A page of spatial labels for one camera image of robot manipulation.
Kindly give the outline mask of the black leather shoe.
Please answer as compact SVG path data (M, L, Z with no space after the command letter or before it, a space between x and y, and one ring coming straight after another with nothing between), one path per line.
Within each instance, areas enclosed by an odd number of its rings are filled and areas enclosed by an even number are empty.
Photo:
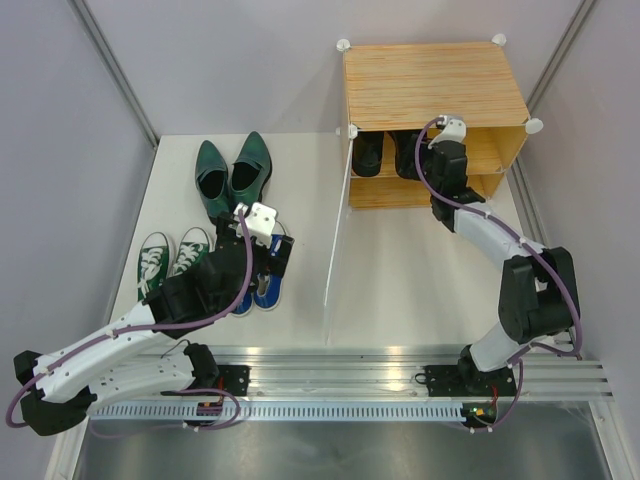
M415 144L419 130L396 130L389 133L395 146L395 171L406 180L418 180L415 168Z
M361 131L354 139L352 169L357 176L374 177L381 170L384 133Z

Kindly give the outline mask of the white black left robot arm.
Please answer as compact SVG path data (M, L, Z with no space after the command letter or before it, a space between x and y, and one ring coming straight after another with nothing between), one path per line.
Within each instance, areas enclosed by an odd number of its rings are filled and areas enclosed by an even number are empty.
M294 240L278 213L241 204L214 221L216 237L188 230L176 254L168 237L150 234L137 264L137 301L116 321L49 354L26 350L14 358L20 391L5 416L8 427L40 436L65 432L110 404L161 393L218 395L211 350L189 343L176 356L147 364L132 358L170 340L247 311L261 282L283 278Z

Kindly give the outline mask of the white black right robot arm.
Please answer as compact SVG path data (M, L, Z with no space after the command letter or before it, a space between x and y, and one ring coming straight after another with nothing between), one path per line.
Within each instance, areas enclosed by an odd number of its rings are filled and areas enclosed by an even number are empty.
M545 344L547 337L573 330L582 337L579 299L571 254L520 235L499 218L468 184L466 147L454 140L428 139L421 131L394 134L397 173L420 180L431 195L434 217L450 232L473 243L501 272L497 323L466 346L454 376L459 388L478 395L493 374L506 374L533 348L559 357L576 356Z

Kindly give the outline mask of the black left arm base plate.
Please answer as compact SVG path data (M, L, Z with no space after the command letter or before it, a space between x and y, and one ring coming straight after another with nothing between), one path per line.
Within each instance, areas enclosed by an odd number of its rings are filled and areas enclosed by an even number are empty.
M196 378L182 389L161 391L162 396L196 396L196 390L218 389L234 396L246 396L250 383L250 368L246 365L220 365L216 375Z

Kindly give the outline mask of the white cabinet door panel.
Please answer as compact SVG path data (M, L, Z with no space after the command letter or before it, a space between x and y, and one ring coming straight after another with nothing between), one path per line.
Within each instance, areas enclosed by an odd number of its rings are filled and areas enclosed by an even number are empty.
M351 170L352 170L352 154L353 154L353 141L347 142L347 150L345 154L345 166L343 169L340 198L338 203L338 210L336 215L335 229L332 241L332 249L330 256L330 263L327 275L327 281L324 291L324 313L323 313L323 340L324 344L328 345L331 337L331 329L333 317L335 314L335 303L337 299L338 280L340 276L340 262L342 256L342 249L344 244L344 226L346 218L350 213L349 207L349 191L351 182Z

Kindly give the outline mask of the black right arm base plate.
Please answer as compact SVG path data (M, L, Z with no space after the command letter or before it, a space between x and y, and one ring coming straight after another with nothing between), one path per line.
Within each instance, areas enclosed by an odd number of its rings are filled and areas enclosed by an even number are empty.
M512 397L517 391L514 374L508 368L461 373L456 365L426 365L423 373L430 397Z

